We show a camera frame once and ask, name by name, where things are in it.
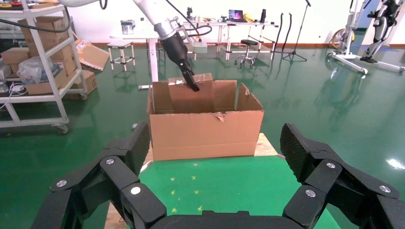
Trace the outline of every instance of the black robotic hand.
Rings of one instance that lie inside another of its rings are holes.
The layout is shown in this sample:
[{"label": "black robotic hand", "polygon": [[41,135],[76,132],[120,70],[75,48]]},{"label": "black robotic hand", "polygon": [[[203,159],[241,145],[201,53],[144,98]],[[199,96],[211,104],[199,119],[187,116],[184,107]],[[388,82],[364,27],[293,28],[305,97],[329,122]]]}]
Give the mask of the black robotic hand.
[{"label": "black robotic hand", "polygon": [[181,73],[187,84],[193,89],[193,91],[199,91],[200,89],[193,79],[194,71],[190,65],[190,60],[187,57],[188,50],[180,34],[177,32],[174,36],[162,40],[161,43],[167,52],[169,59],[180,67]]}]

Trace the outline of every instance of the chair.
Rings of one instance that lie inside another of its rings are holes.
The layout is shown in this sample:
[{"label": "chair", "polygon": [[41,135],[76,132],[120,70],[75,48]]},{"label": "chair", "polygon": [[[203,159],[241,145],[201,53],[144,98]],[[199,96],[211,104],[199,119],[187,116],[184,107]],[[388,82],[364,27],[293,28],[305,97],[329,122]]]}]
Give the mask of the chair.
[{"label": "chair", "polygon": [[241,59],[240,66],[242,66],[242,64],[244,65],[246,60],[248,60],[251,62],[250,67],[252,68],[253,65],[255,65],[255,58],[252,56],[249,56],[249,49],[250,49],[250,46],[258,45],[258,43],[256,41],[251,41],[251,40],[241,40],[241,43],[246,45],[246,53],[245,53],[245,55],[240,55],[235,60],[235,65],[238,64],[239,59]]},{"label": "chair", "polygon": [[[131,60],[134,62],[135,66],[135,56],[134,56],[134,44],[131,41],[128,40],[120,40],[116,42],[111,42],[108,45],[108,52],[110,53],[110,62],[111,62],[111,69],[114,70],[114,64],[119,63],[124,66],[124,70],[127,71],[127,63],[130,62]],[[124,48],[131,46],[132,49],[132,56],[128,57],[129,59],[126,60],[126,56],[124,54]],[[119,49],[121,51],[121,56],[113,59],[111,55],[111,49]]]}]

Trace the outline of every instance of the metal bolt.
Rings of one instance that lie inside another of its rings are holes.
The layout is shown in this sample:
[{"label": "metal bolt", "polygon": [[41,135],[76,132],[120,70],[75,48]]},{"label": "metal bolt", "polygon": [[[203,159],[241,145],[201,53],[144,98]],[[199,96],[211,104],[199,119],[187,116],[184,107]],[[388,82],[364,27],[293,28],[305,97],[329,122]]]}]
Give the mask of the metal bolt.
[{"label": "metal bolt", "polygon": [[386,193],[390,193],[391,189],[389,187],[386,187],[384,185],[380,186],[381,191],[386,192]]},{"label": "metal bolt", "polygon": [[136,195],[140,192],[140,188],[139,187],[134,187],[131,189],[131,194]]},{"label": "metal bolt", "polygon": [[336,168],[334,163],[326,163],[326,166],[328,166],[329,168]]},{"label": "metal bolt", "polygon": [[315,192],[314,191],[312,191],[312,190],[307,190],[307,191],[305,191],[305,193],[307,194],[307,196],[309,196],[309,197],[316,197],[316,194],[315,194]]},{"label": "metal bolt", "polygon": [[56,183],[56,186],[57,186],[57,187],[63,187],[63,186],[66,185],[66,183],[67,183],[66,180],[60,180],[58,183]]},{"label": "metal bolt", "polygon": [[107,161],[106,161],[106,164],[107,165],[110,165],[110,164],[113,164],[114,163],[114,159],[108,159]]}]

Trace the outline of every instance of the bottle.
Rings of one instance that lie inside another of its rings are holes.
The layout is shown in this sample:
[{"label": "bottle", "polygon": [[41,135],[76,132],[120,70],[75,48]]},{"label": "bottle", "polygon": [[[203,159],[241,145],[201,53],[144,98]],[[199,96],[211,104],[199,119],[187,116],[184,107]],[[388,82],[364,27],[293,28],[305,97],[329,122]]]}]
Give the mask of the bottle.
[{"label": "bottle", "polygon": [[262,16],[260,17],[260,23],[265,23],[265,18],[266,18],[266,10],[262,10]]}]

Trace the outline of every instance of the cable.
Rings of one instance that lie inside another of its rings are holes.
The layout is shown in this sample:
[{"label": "cable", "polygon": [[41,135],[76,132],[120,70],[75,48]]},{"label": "cable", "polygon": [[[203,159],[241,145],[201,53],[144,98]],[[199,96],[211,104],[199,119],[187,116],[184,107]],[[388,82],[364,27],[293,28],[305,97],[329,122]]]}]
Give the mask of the cable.
[{"label": "cable", "polygon": [[43,29],[43,28],[39,28],[39,27],[36,27],[36,26],[21,24],[21,23],[9,21],[9,20],[4,20],[4,19],[0,19],[0,22],[6,23],[6,24],[10,24],[10,25],[15,25],[15,26],[24,27],[24,28],[27,28],[27,29],[39,30],[39,31],[45,31],[45,32],[56,32],[56,33],[66,32],[66,31],[68,31],[68,29],[70,28],[71,22],[70,22],[70,15],[69,15],[69,11],[67,10],[67,7],[65,6],[64,9],[65,9],[65,11],[66,11],[66,16],[67,16],[67,26],[66,26],[66,28],[64,28],[63,30],[48,30],[48,29]]},{"label": "cable", "polygon": [[[209,25],[204,25],[204,26],[201,26],[201,27],[196,28],[196,27],[194,26],[194,24],[191,23],[191,21],[190,21],[182,12],[180,12],[180,10],[178,10],[169,0],[166,0],[166,2],[167,2],[169,5],[171,5],[182,17],[184,17],[184,19],[185,19],[185,20],[193,27],[193,29],[197,32],[197,34],[189,35],[189,37],[197,37],[197,36],[207,35],[207,34],[209,34],[209,33],[213,30],[213,28],[212,28],[211,26],[209,26]],[[201,35],[200,32],[198,32],[198,29],[199,29],[199,28],[202,28],[202,27],[210,27],[211,30],[210,30],[209,32],[203,33],[203,34]]]},{"label": "cable", "polygon": [[103,3],[100,0],[100,7],[102,10],[105,10],[107,8],[107,2],[108,2],[108,0],[104,0],[104,6],[103,6]]},{"label": "cable", "polygon": [[0,110],[3,108],[3,107],[5,107],[6,106],[6,104],[10,101],[10,98],[11,97],[16,97],[16,96],[21,96],[21,95],[24,95],[24,94],[26,94],[27,93],[27,90],[25,90],[25,92],[23,92],[23,93],[20,93],[20,92],[14,92],[13,91],[13,88],[15,87],[15,86],[19,86],[19,85],[22,85],[22,86],[24,86],[22,83],[12,83],[11,84],[11,86],[10,86],[10,88],[9,88],[9,98],[7,99],[7,101],[3,104],[3,106],[0,106]]}]

